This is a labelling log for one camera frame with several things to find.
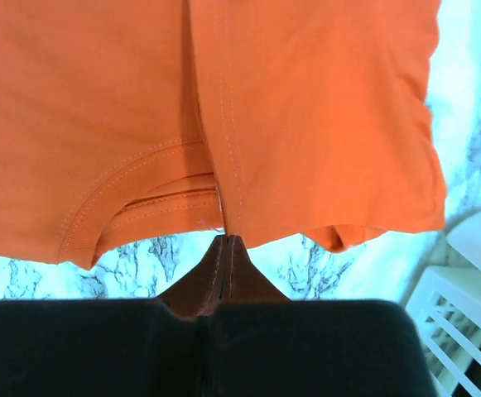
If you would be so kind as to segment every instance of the seam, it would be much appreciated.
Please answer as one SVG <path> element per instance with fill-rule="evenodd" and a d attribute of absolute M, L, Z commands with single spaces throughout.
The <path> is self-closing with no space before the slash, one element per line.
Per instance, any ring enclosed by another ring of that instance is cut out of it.
<path fill-rule="evenodd" d="M 216 257 L 215 267 L 214 267 L 213 284 L 210 287 L 210 292 L 209 292 L 209 296 L 207 297 L 207 302 L 205 303 L 205 306 L 200 310 L 199 314 L 201 314 L 202 312 L 204 312 L 207 309 L 207 307 L 209 306 L 210 299 L 213 296 L 214 286 L 216 285 L 216 278 L 217 278 L 217 275 L 218 275 L 218 268 L 220 267 L 220 260 L 222 259 L 222 249 L 223 248 L 224 248 L 224 244 L 221 243 L 220 249 L 218 251 L 218 255 Z"/>
<path fill-rule="evenodd" d="M 229 267 L 229 299 L 233 299 L 233 268 L 234 268 L 234 243 L 237 238 L 233 237 L 231 242 L 231 263 Z"/>
<path fill-rule="evenodd" d="M 126 163 L 138 158 L 139 156 L 141 155 L 145 155 L 146 153 L 149 153 L 150 151 L 155 151 L 157 149 L 160 149 L 162 147 L 165 147 L 165 146 L 169 146 L 169 145 L 173 145 L 175 143 L 184 143 L 184 142 L 187 142 L 187 141 L 192 141 L 192 140 L 188 140 L 188 139 L 184 139 L 184 138 L 179 138 L 179 139 L 174 139 L 172 141 L 167 141 L 167 142 L 164 142 L 164 143 L 161 143 L 159 145 L 154 145 L 152 147 L 149 147 L 147 149 L 145 149 L 144 151 L 139 151 L 138 153 L 134 154 L 134 155 L 131 155 L 130 157 L 118 162 L 116 165 L 112 166 L 111 168 L 109 168 L 108 170 L 104 171 L 97 179 L 94 180 L 94 182 L 92 184 L 90 184 L 88 186 L 88 188 L 86 190 L 84 190 L 79 198 L 76 200 L 75 204 L 73 204 L 73 207 L 71 208 L 71 210 L 67 213 L 67 215 L 65 215 L 65 218 L 64 220 L 62 221 L 62 223 L 60 224 L 60 227 L 58 228 L 58 232 L 56 233 L 56 242 L 57 242 L 57 246 L 58 246 L 58 252 L 57 252 L 57 255 L 56 255 L 56 259 L 59 261 L 60 260 L 60 249 L 61 249 L 61 241 L 62 239 L 64 238 L 65 236 L 65 225 L 71 221 L 71 218 L 73 217 L 73 213 L 75 213 L 79 206 L 80 206 L 80 203 L 82 203 L 82 201 L 84 200 L 84 197 L 85 195 L 98 183 L 100 182 L 100 180 L 104 179 L 109 173 L 113 172 L 114 170 L 116 170 L 117 168 L 120 168 L 122 167 L 123 165 L 125 165 Z"/>
<path fill-rule="evenodd" d="M 178 211 L 180 209 L 189 209 L 189 208 L 198 208 L 198 207 L 205 207 L 205 206 L 208 206 L 208 205 L 214 205 L 215 203 L 211 203 L 211 202 L 205 202 L 205 203 L 197 203 L 197 204 L 187 204 L 187 205 L 181 205 L 179 207 L 173 207 L 173 208 L 168 208 L 168 209 L 162 209 L 161 211 L 155 211 L 155 212 L 152 212 L 152 213 L 144 213 L 143 215 L 139 215 L 138 217 L 133 217 L 133 218 L 129 218 L 127 220 L 125 220 L 124 222 L 119 222 L 119 223 L 115 223 L 114 225 L 110 226 L 109 228 L 107 228 L 106 230 L 103 231 L 103 233 L 109 233 L 111 232 L 113 229 L 116 229 L 117 227 L 121 227 L 121 226 L 124 226 L 128 223 L 132 223 L 132 222 L 135 222 L 139 219 L 143 219 L 143 218 L 149 218 L 153 215 L 157 215 L 157 214 L 160 214 L 160 213 L 172 213 L 174 211 Z"/>
<path fill-rule="evenodd" d="M 228 17 L 228 12 L 225 13 L 225 30 L 227 32 L 227 37 L 229 38 L 229 17 Z M 246 177 L 245 173 L 243 171 L 243 161 L 242 161 L 242 153 L 240 152 L 240 147 L 238 146 L 238 136 L 236 133 L 236 126 L 234 122 L 234 94 L 233 94 L 233 80 L 231 79 L 231 57 L 229 56 L 229 46 L 227 47 L 227 56 L 228 56 L 228 80 L 229 80 L 229 101 L 230 101 L 230 107 L 231 107 L 231 126 L 232 126 L 232 133 L 233 133 L 233 138 L 235 145 L 237 147 L 238 151 L 238 159 L 240 163 L 240 173 L 242 175 L 242 189 L 240 189 L 240 184 L 237 181 L 237 189 L 238 189 L 238 199 L 239 199 L 239 204 L 238 204 L 238 228 L 239 230 L 242 230 L 242 214 L 243 214 L 243 190 L 245 189 L 246 185 Z"/>
<path fill-rule="evenodd" d="M 198 147 L 190 147 L 190 148 L 181 148 L 177 151 L 171 151 L 169 153 L 166 153 L 164 155 L 159 155 L 159 156 L 154 156 L 152 157 L 151 159 L 148 159 L 146 161 L 143 161 L 141 164 L 139 165 L 136 165 L 134 167 L 132 167 L 131 169 L 129 170 L 126 170 L 123 174 L 119 175 L 116 179 L 112 180 L 111 182 L 109 182 L 108 184 L 106 184 L 106 186 L 104 186 L 101 190 L 95 190 L 89 197 L 88 199 L 90 199 L 91 197 L 94 196 L 94 198 L 92 199 L 92 201 L 90 203 L 86 202 L 84 203 L 84 205 L 82 206 L 82 208 L 80 209 L 80 211 L 75 215 L 75 218 L 71 221 L 70 225 L 69 225 L 69 228 L 68 228 L 68 231 L 67 231 L 67 238 L 65 239 L 66 235 L 63 236 L 63 238 L 66 240 L 65 243 L 61 243 L 60 244 L 60 248 L 59 248 L 59 252 L 58 252 L 58 256 L 56 257 L 56 260 L 57 260 L 57 263 L 60 262 L 60 258 L 67 253 L 67 251 L 69 250 L 69 244 L 70 244 L 70 240 L 75 236 L 76 234 L 76 229 L 77 227 L 80 225 L 80 223 L 82 222 L 82 219 L 84 219 L 84 216 L 85 214 L 89 211 L 89 209 L 91 208 L 91 206 L 95 203 L 95 201 L 102 195 L 103 192 L 105 192 L 108 188 L 110 188 L 112 185 L 116 184 L 121 178 L 125 177 L 126 175 L 132 173 L 133 171 L 135 170 L 138 170 L 139 168 L 142 168 L 144 165 L 147 165 L 155 160 L 159 160 L 159 159 L 163 159 L 165 157 L 168 157 L 170 155 L 174 155 L 176 153 L 180 153 L 182 151 L 193 151 L 193 150 L 196 150 L 196 149 L 199 149 Z"/>
<path fill-rule="evenodd" d="M 192 196 L 204 196 L 206 194 L 216 194 L 216 190 L 213 189 L 213 190 L 209 190 L 209 191 L 204 191 L 204 192 L 194 192 L 194 193 L 185 193 L 185 194 L 176 194 L 176 195 L 172 195 L 172 196 L 169 196 L 169 197 L 165 197 L 165 198 L 152 198 L 146 202 L 142 202 L 142 203 L 138 203 L 138 204 L 133 204 L 133 205 L 130 205 L 126 208 L 123 208 L 122 210 L 120 210 L 118 213 L 126 213 L 128 211 L 131 211 L 133 209 L 136 209 L 136 208 L 140 208 L 140 207 L 145 207 L 147 205 L 152 205 L 152 204 L 155 204 L 155 203 L 161 203 L 161 202 L 164 202 L 164 201 L 168 201 L 168 200 L 173 200 L 173 199 L 182 199 L 184 197 L 192 197 Z"/>
<path fill-rule="evenodd" d="M 214 20 L 213 20 L 213 26 L 214 26 L 214 41 L 216 42 L 217 46 L 219 44 L 218 41 L 218 26 L 217 26 L 217 20 L 218 20 L 218 15 L 216 10 L 214 10 Z M 238 199 L 239 199 L 239 209 L 242 207 L 242 195 L 240 194 L 240 186 L 238 184 L 238 172 L 236 165 L 234 164 L 234 158 L 233 158 L 233 150 L 231 148 L 231 142 L 229 141 L 229 136 L 228 136 L 228 129 L 225 126 L 225 116 L 224 116 L 224 73 L 222 70 L 222 67 L 220 65 L 220 61 L 218 62 L 218 76 L 219 76 L 219 97 L 220 97 L 220 116 L 222 120 L 222 129 L 224 130 L 224 135 L 225 135 L 225 140 L 227 142 L 227 146 L 229 149 L 229 157 L 231 159 L 231 165 L 233 167 L 233 174 L 234 174 L 234 182 L 237 186 L 237 191 L 238 191 Z M 238 223 L 240 223 L 240 211 L 238 211 Z"/>

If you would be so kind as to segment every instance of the white marble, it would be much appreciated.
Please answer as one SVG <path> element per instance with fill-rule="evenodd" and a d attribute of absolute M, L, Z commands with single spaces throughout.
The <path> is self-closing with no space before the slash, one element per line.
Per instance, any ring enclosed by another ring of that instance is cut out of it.
<path fill-rule="evenodd" d="M 389 232 L 338 255 L 301 235 L 249 250 L 253 263 L 290 298 L 403 302 L 426 265 L 466 265 L 445 233 L 481 209 L 481 1 L 444 0 L 439 24 L 427 102 L 449 188 L 447 228 Z M 194 267 L 216 233 L 134 242 L 106 253 L 91 271 L 0 257 L 0 299 L 155 296 Z"/>

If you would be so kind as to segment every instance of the orange fabric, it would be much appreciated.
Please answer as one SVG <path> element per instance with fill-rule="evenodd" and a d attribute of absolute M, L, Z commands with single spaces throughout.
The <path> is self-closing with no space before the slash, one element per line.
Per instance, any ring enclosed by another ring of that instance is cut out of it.
<path fill-rule="evenodd" d="M 0 255 L 89 268 L 222 226 L 332 251 L 443 227 L 438 7 L 0 0 Z"/>

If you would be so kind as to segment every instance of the orange t-shirt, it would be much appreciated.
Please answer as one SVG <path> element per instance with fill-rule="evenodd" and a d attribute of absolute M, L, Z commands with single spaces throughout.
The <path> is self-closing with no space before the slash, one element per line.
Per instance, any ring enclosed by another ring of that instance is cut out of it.
<path fill-rule="evenodd" d="M 0 0 L 0 255 L 444 225 L 439 0 Z"/>

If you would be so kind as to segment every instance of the white vent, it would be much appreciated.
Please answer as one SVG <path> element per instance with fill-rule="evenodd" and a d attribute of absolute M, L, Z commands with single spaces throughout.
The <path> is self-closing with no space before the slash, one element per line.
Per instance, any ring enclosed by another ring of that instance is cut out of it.
<path fill-rule="evenodd" d="M 481 271 L 429 267 L 406 309 L 438 394 L 481 397 Z"/>

